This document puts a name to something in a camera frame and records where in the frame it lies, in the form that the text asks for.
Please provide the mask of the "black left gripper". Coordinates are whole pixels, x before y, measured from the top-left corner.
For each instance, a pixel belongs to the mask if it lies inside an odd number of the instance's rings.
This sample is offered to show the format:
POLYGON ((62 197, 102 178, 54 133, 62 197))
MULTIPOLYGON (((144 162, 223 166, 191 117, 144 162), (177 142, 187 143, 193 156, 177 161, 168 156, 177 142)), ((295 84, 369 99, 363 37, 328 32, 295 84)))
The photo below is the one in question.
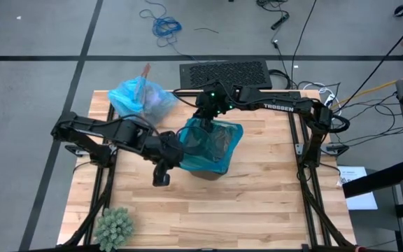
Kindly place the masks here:
POLYGON ((194 134, 184 133, 179 136, 175 132, 166 131, 153 136, 158 145, 158 152, 161 158, 164 158, 170 166, 180 167, 184 155, 194 155, 194 148, 184 148, 184 146, 194 145, 194 134))

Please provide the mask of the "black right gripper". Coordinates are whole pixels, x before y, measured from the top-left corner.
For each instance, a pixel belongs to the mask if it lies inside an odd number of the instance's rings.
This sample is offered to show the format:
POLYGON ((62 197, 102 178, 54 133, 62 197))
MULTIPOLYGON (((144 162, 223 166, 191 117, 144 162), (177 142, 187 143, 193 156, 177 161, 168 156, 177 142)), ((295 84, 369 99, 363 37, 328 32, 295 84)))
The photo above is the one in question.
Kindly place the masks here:
POLYGON ((233 96, 223 89, 204 90, 197 95, 195 117, 199 127, 207 132, 215 128, 214 118, 232 110, 236 101, 233 96))

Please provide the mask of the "teal trash bag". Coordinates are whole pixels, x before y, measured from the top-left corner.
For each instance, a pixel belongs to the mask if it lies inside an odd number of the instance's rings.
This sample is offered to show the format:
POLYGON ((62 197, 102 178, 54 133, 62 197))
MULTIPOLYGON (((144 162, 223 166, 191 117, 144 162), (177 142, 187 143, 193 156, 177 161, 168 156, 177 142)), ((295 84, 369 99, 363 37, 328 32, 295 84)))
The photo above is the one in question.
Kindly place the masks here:
POLYGON ((180 168, 191 171, 210 171, 226 174, 232 159, 234 149, 243 136, 242 125, 214 120, 212 132, 199 127, 197 118, 187 120, 185 126, 178 131, 181 134, 194 134, 194 145, 184 148, 194 148, 194 155, 184 155, 180 168))

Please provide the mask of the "brown trash bin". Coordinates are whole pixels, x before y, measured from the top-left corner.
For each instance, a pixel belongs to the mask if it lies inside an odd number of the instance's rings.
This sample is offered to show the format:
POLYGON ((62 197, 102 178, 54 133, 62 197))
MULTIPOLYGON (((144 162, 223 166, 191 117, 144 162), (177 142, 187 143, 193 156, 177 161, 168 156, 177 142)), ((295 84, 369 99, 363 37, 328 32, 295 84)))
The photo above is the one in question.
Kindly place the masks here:
POLYGON ((223 174, 215 173, 212 171, 191 171, 190 173, 191 175, 199 179, 204 179, 207 181, 216 181, 223 176, 223 174))

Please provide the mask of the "light blue trash bag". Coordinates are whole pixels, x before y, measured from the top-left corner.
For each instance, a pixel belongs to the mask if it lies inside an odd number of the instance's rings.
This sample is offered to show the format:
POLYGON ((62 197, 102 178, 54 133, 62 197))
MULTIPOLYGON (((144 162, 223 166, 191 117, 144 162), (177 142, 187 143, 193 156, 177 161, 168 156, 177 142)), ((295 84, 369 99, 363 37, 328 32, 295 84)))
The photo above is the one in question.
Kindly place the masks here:
POLYGON ((157 125, 173 110, 177 98, 147 79, 150 69, 147 63, 139 76, 109 90, 108 99, 119 116, 135 114, 157 125))

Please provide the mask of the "black perforated metal case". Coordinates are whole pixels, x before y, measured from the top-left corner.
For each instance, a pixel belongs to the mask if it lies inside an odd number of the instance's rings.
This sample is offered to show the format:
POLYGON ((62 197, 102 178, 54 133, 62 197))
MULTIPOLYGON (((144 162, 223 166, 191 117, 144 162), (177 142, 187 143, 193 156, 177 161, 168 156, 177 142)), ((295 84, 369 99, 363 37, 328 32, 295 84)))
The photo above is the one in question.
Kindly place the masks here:
POLYGON ((267 63, 262 59, 181 64, 180 80, 181 88, 190 90, 199 89, 211 80, 224 85, 272 89, 267 63))

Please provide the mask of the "green artificial succulent plant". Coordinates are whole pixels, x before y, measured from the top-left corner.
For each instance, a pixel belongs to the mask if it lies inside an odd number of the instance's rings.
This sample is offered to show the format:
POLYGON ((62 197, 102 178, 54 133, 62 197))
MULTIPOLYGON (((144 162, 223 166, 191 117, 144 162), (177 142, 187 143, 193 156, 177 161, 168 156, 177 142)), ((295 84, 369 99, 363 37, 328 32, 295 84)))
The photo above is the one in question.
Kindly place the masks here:
POLYGON ((134 234, 134 221, 126 208, 104 209, 97 219, 95 243, 101 252, 112 252, 124 246, 134 234))

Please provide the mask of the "black power strip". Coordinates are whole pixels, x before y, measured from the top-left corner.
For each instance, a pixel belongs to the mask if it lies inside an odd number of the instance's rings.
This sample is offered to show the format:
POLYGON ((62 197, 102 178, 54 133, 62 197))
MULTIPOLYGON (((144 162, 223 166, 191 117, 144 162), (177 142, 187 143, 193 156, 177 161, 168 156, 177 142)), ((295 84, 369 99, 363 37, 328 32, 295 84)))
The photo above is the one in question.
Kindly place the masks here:
POLYGON ((282 16, 280 17, 280 19, 278 21, 276 21, 275 23, 273 23, 273 25, 271 26, 271 30, 276 30, 277 28, 279 28, 285 21, 287 21, 290 18, 290 14, 289 13, 284 13, 282 14, 282 16))

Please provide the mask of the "printed white paper sheet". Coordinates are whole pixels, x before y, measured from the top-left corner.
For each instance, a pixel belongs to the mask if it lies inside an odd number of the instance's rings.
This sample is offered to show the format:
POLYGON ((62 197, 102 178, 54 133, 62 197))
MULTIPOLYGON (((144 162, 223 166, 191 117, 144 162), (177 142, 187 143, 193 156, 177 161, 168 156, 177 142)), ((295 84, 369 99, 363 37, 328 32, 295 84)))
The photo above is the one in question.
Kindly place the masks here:
MULTIPOLYGON (((364 167, 338 166, 338 170, 338 186, 342 186, 345 183, 351 182, 355 179, 360 179, 367 175, 367 171, 364 167)), ((346 204, 349 211, 378 209, 375 196, 372 192, 346 198, 346 204)))

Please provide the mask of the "black bar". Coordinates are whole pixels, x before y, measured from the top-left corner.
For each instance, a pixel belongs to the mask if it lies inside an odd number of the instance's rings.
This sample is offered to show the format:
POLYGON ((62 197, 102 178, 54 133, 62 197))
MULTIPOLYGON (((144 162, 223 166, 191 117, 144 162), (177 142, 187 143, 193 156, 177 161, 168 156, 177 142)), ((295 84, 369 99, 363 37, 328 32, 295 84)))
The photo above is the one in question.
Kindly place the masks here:
POLYGON ((403 162, 342 185, 345 198, 397 185, 403 181, 403 162))

